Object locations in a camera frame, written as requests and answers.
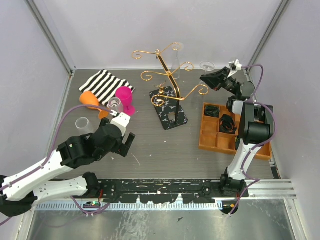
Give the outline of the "clear champagne flute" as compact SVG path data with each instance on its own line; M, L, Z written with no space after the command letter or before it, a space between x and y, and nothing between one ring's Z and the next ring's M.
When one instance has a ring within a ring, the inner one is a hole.
M184 44L179 42L178 44L174 45L174 54L172 59L172 66L171 66L171 72L172 76L175 80L180 78L180 52L184 49Z
M204 70L204 75L207 75L209 72L212 72L215 70L216 65L211 61L202 61L199 64L199 67Z

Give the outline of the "clear round wine glass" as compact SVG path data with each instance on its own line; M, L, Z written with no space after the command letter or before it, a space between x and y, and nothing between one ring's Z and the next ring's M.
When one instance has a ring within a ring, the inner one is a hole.
M118 97L112 97L107 103L108 109L111 110L111 115L116 117L117 115L124 113L124 106Z

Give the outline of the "pink plastic wine glass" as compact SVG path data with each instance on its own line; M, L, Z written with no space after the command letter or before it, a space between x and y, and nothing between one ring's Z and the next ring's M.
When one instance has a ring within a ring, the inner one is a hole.
M123 106L123 112L128 116L132 116L136 111L135 107L132 105L132 90L127 86L122 86L116 90L115 96L120 99Z

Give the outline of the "gold wine glass rack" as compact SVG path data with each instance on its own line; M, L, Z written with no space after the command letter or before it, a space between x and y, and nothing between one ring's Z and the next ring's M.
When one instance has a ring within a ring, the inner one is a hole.
M140 78L149 82L153 79L153 74L165 76L168 78L171 86L166 86L165 83L161 83L156 86L157 90L149 93L150 101L154 106L157 116L162 124L164 130L171 130L188 123L188 118L185 111L181 107L181 102L186 100L196 89L199 89L198 93L202 96L209 93L209 88L205 84L197 84L186 96L181 95L181 91L177 80L174 78L174 74L182 67L185 66L184 70L191 72L194 70L194 65L191 62L184 62L179 64L175 70L170 70L167 66L162 53L168 48L178 52L182 48L182 44L179 42L173 42L169 44L163 50L155 50L154 52L148 52L143 50L135 50L132 52L131 57L139 60L143 54L154 55L160 62L164 72L156 72L151 70L145 70L141 73Z

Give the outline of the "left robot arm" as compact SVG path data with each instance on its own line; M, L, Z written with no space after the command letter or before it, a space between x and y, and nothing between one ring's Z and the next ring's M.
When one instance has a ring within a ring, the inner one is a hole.
M63 197L95 198L100 193L92 172L62 181L54 178L100 161L109 153L126 157L135 139L130 133L123 143L130 117L125 114L101 120L94 133L72 136L44 159L12 176L0 177L0 212L7 217L22 215L32 207Z

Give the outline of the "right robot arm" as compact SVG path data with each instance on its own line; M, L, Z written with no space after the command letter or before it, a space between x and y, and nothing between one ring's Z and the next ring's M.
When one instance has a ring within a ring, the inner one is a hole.
M247 171L257 152L269 143L275 134L273 106L253 103L257 87L251 81L238 82L232 77L235 70L229 67L207 73L200 79L212 90L225 89L232 93L226 109L240 115L239 125L229 126L230 133L238 132L238 148L231 164L220 177L219 191L225 197L241 193L247 186Z

